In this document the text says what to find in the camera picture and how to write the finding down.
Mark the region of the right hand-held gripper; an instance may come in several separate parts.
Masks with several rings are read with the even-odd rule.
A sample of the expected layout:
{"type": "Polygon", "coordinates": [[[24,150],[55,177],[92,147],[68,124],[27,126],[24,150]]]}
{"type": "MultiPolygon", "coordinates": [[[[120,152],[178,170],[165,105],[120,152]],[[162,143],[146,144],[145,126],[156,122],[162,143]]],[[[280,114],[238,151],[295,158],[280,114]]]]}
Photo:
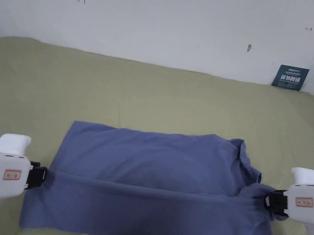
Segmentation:
{"type": "Polygon", "coordinates": [[[294,184],[288,190],[275,190],[265,197],[266,209],[305,225],[314,235],[314,170],[293,167],[294,184]]]}

